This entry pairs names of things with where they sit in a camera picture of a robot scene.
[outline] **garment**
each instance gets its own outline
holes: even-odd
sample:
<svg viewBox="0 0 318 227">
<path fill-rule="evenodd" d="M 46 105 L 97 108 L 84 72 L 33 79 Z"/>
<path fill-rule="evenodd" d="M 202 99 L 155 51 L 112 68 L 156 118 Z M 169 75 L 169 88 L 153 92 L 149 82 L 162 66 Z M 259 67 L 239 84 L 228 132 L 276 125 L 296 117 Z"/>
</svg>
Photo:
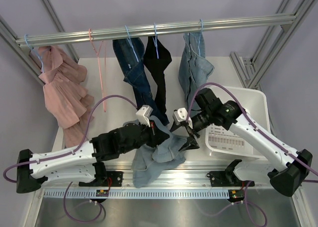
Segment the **garment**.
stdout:
<svg viewBox="0 0 318 227">
<path fill-rule="evenodd" d="M 178 79 L 184 92 L 187 109 L 189 109 L 195 91 L 207 82 L 214 66 L 205 59 L 205 44 L 202 33 L 185 33 L 183 38 L 185 47 L 181 57 Z M 198 112 L 194 110 L 199 109 L 199 105 L 194 101 L 190 116 L 197 114 Z"/>
<path fill-rule="evenodd" d="M 87 89 L 79 85 L 87 69 L 57 46 L 40 47 L 39 53 L 43 53 L 45 72 L 39 78 L 45 82 L 45 106 L 63 128 L 66 147 L 76 146 L 83 138 L 89 106 L 94 102 Z"/>
<path fill-rule="evenodd" d="M 169 134 L 169 138 L 156 148 L 142 145 L 136 150 L 132 164 L 133 183 L 136 188 L 147 186 L 155 181 L 163 170 L 176 168 L 185 162 L 184 151 L 179 150 L 187 142 L 187 138 L 171 133 L 157 117 L 151 116 L 149 119 L 153 120 L 161 131 Z"/>
<path fill-rule="evenodd" d="M 150 71 L 154 81 L 157 84 L 157 93 L 155 103 L 162 114 L 166 113 L 165 107 L 165 80 L 164 70 L 171 63 L 172 58 L 170 52 L 157 39 L 158 55 L 154 43 L 155 37 L 148 37 L 148 43 L 144 55 L 144 64 Z"/>
<path fill-rule="evenodd" d="M 113 40 L 113 49 L 124 74 L 124 82 L 133 87 L 138 109 L 143 105 L 149 105 L 153 109 L 152 115 L 158 117 L 164 125 L 167 125 L 169 123 L 168 118 L 166 114 L 162 114 L 159 111 L 153 100 L 150 85 L 145 74 L 143 64 L 144 45 L 140 38 L 132 38 L 131 41 L 138 61 L 128 39 Z"/>
</svg>

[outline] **metal floor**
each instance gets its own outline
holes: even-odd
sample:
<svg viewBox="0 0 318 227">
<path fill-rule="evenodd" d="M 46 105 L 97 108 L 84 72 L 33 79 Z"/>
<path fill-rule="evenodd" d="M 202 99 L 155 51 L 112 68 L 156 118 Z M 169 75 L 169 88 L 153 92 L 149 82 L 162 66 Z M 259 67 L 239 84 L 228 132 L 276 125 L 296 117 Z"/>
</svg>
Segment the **metal floor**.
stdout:
<svg viewBox="0 0 318 227">
<path fill-rule="evenodd" d="M 267 214 L 268 227 L 300 227 L 291 198 L 272 189 L 248 191 L 248 200 L 259 205 Z M 90 220 L 99 212 L 93 204 L 73 209 L 83 199 L 68 199 L 71 215 L 81 220 Z M 66 217 L 62 199 L 44 198 L 36 227 L 252 227 L 245 205 L 229 207 L 217 217 L 207 217 L 202 212 L 214 214 L 228 205 L 227 200 L 131 200 L 109 199 L 103 203 L 106 218 L 92 224 L 79 224 Z M 250 212 L 257 224 L 264 218 L 253 207 Z"/>
</svg>

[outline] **clothes hanger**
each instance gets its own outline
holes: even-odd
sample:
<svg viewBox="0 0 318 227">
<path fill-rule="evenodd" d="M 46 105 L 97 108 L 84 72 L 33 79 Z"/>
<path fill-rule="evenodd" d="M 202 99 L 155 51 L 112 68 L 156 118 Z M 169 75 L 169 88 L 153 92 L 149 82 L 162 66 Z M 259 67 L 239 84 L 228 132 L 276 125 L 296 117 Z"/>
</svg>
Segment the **clothes hanger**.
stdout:
<svg viewBox="0 0 318 227">
<path fill-rule="evenodd" d="M 159 53 L 158 53 L 158 38 L 157 38 L 157 30 L 156 30 L 156 23 L 154 23 L 154 27 L 155 27 L 155 38 L 153 38 L 155 47 L 156 47 L 156 52 L 157 52 L 157 59 L 159 59 Z"/>
<path fill-rule="evenodd" d="M 200 19 L 200 22 L 201 22 L 201 33 L 200 33 L 199 42 L 198 42 L 199 56 L 201 56 L 201 52 L 200 52 L 200 41 L 201 41 L 201 36 L 202 36 L 202 32 L 203 32 L 203 21 L 202 21 L 202 19 Z"/>
<path fill-rule="evenodd" d="M 137 54 L 136 54 L 136 52 L 135 52 L 135 49 L 134 49 L 133 43 L 131 42 L 130 34 L 129 34 L 129 31 L 128 31 L 128 28 L 127 28 L 127 26 L 126 26 L 126 25 L 125 25 L 125 28 L 126 28 L 127 35 L 128 35 L 127 41 L 128 41 L 128 43 L 129 43 L 129 45 L 131 46 L 131 48 L 133 49 L 133 52 L 134 52 L 134 54 L 135 54 L 135 57 L 136 57 L 137 62 L 139 62 L 139 60 L 138 60 L 138 56 L 137 56 Z"/>
<path fill-rule="evenodd" d="M 101 41 L 100 43 L 100 46 L 99 46 L 99 49 L 98 51 L 96 50 L 95 46 L 94 46 L 94 43 L 93 43 L 93 40 L 92 40 L 92 37 L 91 37 L 91 29 L 88 30 L 88 35 L 89 35 L 89 41 L 91 43 L 91 46 L 93 47 L 96 55 L 97 55 L 97 61 L 98 61 L 98 69 L 99 69 L 99 78 L 100 78 L 100 86 L 101 86 L 101 93 L 102 93 L 102 97 L 104 98 L 104 87 L 103 87 L 103 79 L 102 79 L 102 76 L 101 76 L 101 68 L 100 68 L 100 62 L 99 62 L 99 53 L 100 53 L 100 49 L 101 49 L 101 46 L 103 45 L 103 42 L 104 41 Z M 106 43 L 105 43 L 105 57 L 104 57 L 104 65 L 105 65 L 105 70 L 106 70 Z M 106 112 L 106 101 L 103 101 L 103 108 L 104 108 L 104 112 Z"/>
<path fill-rule="evenodd" d="M 27 40 L 27 36 L 28 36 L 28 34 L 25 34 L 25 35 L 24 35 L 24 41 L 25 41 L 26 45 L 28 46 L 28 48 L 31 50 L 31 52 L 33 51 L 34 54 L 37 56 L 37 58 L 40 60 L 40 62 L 41 62 L 41 72 L 44 72 L 43 54 L 44 54 L 46 51 L 48 51 L 50 48 L 45 49 L 45 50 L 42 52 L 42 54 L 40 55 L 40 54 L 34 49 L 34 47 L 31 47 L 31 46 L 29 45 L 28 40 Z"/>
</svg>

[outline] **perforated metal strip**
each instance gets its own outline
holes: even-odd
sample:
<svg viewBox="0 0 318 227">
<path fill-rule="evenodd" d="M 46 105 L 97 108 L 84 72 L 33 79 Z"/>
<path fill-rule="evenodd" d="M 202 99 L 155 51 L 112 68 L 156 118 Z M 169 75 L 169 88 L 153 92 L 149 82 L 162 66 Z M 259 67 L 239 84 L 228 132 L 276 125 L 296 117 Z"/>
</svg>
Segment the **perforated metal strip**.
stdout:
<svg viewBox="0 0 318 227">
<path fill-rule="evenodd" d="M 113 189 L 108 197 L 96 196 L 97 189 L 70 189 L 67 198 L 73 199 L 228 199 L 229 193 L 227 189 L 207 189 L 207 190 L 120 190 Z M 63 198 L 65 190 L 63 189 L 46 189 L 44 197 L 47 198 Z"/>
</svg>

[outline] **plastic basket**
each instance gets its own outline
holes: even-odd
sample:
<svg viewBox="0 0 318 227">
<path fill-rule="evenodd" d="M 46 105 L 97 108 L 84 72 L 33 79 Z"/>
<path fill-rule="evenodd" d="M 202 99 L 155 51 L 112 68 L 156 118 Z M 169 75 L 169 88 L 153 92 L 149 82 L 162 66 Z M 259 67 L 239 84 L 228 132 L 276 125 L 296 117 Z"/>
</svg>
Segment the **plastic basket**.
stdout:
<svg viewBox="0 0 318 227">
<path fill-rule="evenodd" d="M 254 89 L 226 87 L 263 128 L 270 131 L 266 96 Z M 225 103 L 232 98 L 222 89 L 211 86 L 210 89 Z M 241 137 L 225 130 L 223 127 L 211 125 L 200 132 L 197 140 L 209 156 L 222 159 L 257 159 L 265 158 L 255 148 Z"/>
</svg>

